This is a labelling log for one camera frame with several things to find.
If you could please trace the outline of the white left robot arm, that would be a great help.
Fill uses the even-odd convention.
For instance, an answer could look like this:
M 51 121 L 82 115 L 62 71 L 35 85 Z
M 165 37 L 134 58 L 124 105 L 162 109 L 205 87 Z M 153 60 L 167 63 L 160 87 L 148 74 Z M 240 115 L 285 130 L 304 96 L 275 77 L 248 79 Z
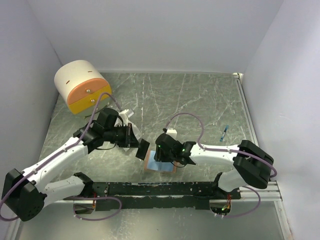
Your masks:
M 5 176 L 0 204 L 23 222 L 34 218 L 44 207 L 69 197 L 89 199 L 94 182 L 84 173 L 53 182 L 73 161 L 98 150 L 105 142 L 124 149 L 139 148 L 141 133 L 130 120 L 134 112 L 105 107 L 96 119 L 79 128 L 67 142 L 38 163 L 22 171 L 13 169 Z

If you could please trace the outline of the pink blue card holder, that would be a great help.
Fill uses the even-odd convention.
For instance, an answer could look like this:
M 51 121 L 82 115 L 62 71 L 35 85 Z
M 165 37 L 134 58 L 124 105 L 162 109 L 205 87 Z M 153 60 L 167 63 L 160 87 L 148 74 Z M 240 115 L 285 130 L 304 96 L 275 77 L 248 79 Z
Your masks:
M 154 159 L 156 155 L 155 150 L 148 150 L 147 155 L 144 159 L 144 170 L 153 171 L 158 173 L 175 173 L 176 167 L 170 162 L 160 162 Z

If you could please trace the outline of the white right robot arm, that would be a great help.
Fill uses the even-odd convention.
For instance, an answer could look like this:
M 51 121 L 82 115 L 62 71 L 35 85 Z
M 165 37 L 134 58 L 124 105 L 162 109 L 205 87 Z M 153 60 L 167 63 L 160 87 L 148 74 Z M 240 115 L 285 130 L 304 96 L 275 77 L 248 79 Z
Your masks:
M 154 160 L 162 163 L 185 165 L 214 164 L 232 167 L 217 175 L 212 193 L 223 199 L 234 189 L 251 186 L 266 189 L 270 178 L 276 174 L 274 159 L 249 140 L 238 145 L 199 145 L 194 141 L 179 142 L 162 133 L 155 141 Z

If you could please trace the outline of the black credit card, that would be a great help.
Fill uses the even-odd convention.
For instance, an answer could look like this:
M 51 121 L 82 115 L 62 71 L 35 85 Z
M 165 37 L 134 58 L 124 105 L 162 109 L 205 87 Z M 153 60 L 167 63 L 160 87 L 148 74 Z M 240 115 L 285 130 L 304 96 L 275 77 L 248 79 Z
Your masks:
M 135 157 L 144 161 L 149 149 L 150 143 L 144 139 L 141 139 Z

